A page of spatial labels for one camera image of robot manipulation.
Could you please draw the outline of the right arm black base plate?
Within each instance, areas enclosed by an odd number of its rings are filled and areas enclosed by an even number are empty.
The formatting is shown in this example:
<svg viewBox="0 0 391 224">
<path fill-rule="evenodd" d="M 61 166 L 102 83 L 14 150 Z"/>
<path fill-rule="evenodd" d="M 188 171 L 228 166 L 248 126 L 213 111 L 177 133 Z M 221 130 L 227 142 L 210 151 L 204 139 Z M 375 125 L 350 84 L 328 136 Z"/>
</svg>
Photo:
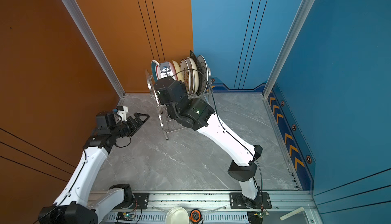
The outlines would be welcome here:
<svg viewBox="0 0 391 224">
<path fill-rule="evenodd" d="M 229 194 L 231 209 L 272 209 L 269 193 L 263 192 L 254 200 L 245 197 L 241 192 Z"/>
</svg>

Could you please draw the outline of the white plate orange sunburst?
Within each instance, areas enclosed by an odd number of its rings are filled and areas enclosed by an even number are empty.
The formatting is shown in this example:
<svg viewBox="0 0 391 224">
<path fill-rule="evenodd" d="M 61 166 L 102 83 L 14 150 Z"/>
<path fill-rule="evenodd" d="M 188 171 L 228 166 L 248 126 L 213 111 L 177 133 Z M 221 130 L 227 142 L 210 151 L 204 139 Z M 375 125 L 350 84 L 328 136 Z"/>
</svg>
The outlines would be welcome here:
<svg viewBox="0 0 391 224">
<path fill-rule="evenodd" d="M 190 57 L 186 58 L 186 62 L 189 70 L 189 95 L 193 95 L 195 89 L 195 75 L 193 72 L 192 59 Z"/>
</svg>

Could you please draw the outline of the white plate green maroon rim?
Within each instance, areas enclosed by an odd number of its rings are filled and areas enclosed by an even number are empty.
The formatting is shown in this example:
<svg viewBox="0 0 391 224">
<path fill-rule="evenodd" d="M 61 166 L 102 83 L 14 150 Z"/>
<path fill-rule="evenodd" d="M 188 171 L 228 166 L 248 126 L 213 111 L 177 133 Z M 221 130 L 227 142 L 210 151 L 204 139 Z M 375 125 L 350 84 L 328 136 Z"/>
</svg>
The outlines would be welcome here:
<svg viewBox="0 0 391 224">
<path fill-rule="evenodd" d="M 153 75 L 154 81 L 158 81 L 159 80 L 159 77 L 158 77 L 159 62 L 158 61 L 156 61 L 156 60 L 151 61 L 151 70 L 152 70 L 152 75 Z"/>
</svg>

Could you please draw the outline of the white plate red characters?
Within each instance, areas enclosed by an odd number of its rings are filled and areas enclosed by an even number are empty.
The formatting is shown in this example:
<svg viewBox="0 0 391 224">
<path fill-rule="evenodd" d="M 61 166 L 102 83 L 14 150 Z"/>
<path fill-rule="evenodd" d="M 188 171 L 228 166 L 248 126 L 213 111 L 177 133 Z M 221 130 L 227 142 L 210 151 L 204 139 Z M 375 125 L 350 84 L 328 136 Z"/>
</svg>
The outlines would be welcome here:
<svg viewBox="0 0 391 224">
<path fill-rule="evenodd" d="M 187 94 L 190 95 L 191 92 L 191 77 L 189 65 L 186 59 L 182 59 L 180 62 L 181 74 L 183 75 L 183 82 L 185 83 Z"/>
</svg>

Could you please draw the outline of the pink round plate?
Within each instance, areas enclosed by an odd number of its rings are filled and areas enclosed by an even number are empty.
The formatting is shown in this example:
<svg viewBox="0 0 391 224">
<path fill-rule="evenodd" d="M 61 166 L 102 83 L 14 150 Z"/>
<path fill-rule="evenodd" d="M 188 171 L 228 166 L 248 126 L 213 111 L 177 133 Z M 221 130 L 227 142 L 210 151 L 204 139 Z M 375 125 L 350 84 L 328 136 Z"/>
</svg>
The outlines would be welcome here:
<svg viewBox="0 0 391 224">
<path fill-rule="evenodd" d="M 174 80 L 177 80 L 176 79 L 176 77 L 175 77 L 175 68 L 174 68 L 174 65 L 171 63 L 171 62 L 169 62 L 170 63 L 170 65 L 171 65 L 171 69 L 172 69 L 172 72 L 173 72 L 173 75 L 171 76 Z"/>
</svg>

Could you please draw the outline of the silver wire dish rack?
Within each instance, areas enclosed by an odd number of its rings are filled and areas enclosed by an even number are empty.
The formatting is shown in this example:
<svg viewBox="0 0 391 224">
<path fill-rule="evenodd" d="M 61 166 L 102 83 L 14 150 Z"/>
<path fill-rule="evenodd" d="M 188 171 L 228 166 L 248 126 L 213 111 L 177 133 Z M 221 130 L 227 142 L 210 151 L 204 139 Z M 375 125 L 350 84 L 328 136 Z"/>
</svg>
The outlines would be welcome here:
<svg viewBox="0 0 391 224">
<path fill-rule="evenodd" d="M 171 103 L 163 105 L 160 103 L 157 93 L 154 89 L 154 81 L 152 75 L 146 72 L 146 81 L 152 99 L 156 103 L 159 123 L 166 140 L 169 139 L 168 133 L 177 131 L 173 125 L 180 126 L 179 129 L 190 128 L 197 131 L 203 127 L 208 127 L 208 120 L 215 114 L 215 109 L 209 104 L 209 96 L 213 95 L 213 88 L 211 87 L 211 80 L 207 81 L 207 91 L 199 95 L 188 95 L 188 102 L 185 103 Z"/>
</svg>

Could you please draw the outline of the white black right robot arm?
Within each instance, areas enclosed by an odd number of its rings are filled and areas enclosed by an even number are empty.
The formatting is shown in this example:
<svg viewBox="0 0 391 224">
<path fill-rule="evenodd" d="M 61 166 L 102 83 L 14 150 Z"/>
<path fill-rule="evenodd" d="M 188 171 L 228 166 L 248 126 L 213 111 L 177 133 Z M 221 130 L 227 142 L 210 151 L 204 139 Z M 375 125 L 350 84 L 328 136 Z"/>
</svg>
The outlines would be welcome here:
<svg viewBox="0 0 391 224">
<path fill-rule="evenodd" d="M 263 190 L 256 183 L 255 174 L 262 147 L 251 145 L 238 136 L 208 102 L 201 98 L 190 99 L 183 82 L 168 76 L 158 80 L 153 87 L 170 119 L 208 137 L 231 157 L 228 174 L 239 182 L 244 205 L 261 208 Z"/>
</svg>

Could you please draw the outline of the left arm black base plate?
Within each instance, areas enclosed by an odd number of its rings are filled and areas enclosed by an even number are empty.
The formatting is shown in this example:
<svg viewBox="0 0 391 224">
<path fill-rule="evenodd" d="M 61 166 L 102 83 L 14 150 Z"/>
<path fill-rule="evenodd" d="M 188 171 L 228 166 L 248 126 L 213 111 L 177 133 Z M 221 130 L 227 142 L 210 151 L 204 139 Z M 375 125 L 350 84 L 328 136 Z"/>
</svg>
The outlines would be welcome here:
<svg viewBox="0 0 391 224">
<path fill-rule="evenodd" d="M 147 192 L 136 192 L 132 193 L 131 201 L 126 201 L 120 205 L 121 209 L 142 209 L 145 210 L 148 207 L 150 194 Z"/>
</svg>

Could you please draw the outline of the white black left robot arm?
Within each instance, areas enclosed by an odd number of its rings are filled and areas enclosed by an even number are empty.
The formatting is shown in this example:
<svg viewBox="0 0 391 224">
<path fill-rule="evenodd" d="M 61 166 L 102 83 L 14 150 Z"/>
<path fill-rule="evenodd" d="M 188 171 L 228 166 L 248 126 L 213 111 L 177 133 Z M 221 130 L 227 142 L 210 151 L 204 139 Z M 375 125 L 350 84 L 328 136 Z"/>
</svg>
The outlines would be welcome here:
<svg viewBox="0 0 391 224">
<path fill-rule="evenodd" d="M 93 183 L 120 138 L 131 138 L 150 118 L 148 114 L 126 116 L 127 107 L 96 115 L 96 127 L 82 148 L 82 156 L 66 187 L 49 207 L 41 209 L 39 224 L 98 224 L 115 207 L 136 207 L 129 184 L 117 184 L 88 204 Z"/>
</svg>

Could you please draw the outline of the black square floral plate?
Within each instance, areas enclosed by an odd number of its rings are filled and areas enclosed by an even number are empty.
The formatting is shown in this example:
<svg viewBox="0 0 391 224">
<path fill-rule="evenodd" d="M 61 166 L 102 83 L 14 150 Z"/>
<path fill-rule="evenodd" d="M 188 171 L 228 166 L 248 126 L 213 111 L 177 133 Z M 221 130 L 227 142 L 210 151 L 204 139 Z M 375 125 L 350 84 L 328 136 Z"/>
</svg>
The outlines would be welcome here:
<svg viewBox="0 0 391 224">
<path fill-rule="evenodd" d="M 198 81 L 198 89 L 197 93 L 201 94 L 203 91 L 203 73 L 202 73 L 202 66 L 199 59 L 196 57 L 193 51 L 190 51 L 190 58 L 195 62 L 196 70 L 195 73 L 198 75 L 198 78 L 196 81 Z"/>
</svg>

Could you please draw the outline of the yellow round plate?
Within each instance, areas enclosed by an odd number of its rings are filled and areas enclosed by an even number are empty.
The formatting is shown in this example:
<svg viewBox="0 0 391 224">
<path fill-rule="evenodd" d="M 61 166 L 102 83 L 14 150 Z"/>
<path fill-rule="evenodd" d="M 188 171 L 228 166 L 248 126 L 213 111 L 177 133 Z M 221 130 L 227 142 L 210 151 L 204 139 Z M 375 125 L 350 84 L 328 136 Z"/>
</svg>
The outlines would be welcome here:
<svg viewBox="0 0 391 224">
<path fill-rule="evenodd" d="M 177 80 L 184 82 L 184 76 L 183 72 L 180 68 L 180 65 L 176 61 L 172 61 L 172 64 L 174 65 L 175 68 L 175 77 Z"/>
</svg>

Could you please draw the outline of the cream beige round plate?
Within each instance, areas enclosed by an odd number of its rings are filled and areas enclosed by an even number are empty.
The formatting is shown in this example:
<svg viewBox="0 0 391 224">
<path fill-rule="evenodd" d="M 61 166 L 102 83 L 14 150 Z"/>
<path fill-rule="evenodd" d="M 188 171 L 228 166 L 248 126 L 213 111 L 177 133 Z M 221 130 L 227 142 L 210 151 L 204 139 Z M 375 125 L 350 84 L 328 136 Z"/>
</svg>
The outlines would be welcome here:
<svg viewBox="0 0 391 224">
<path fill-rule="evenodd" d="M 188 59 L 191 63 L 191 72 L 192 72 L 192 77 L 193 77 L 193 92 L 192 92 L 192 94 L 195 95 L 195 94 L 197 94 L 198 88 L 199 88 L 199 73 L 198 73 L 198 69 L 197 69 L 195 61 L 190 57 L 188 57 Z"/>
</svg>

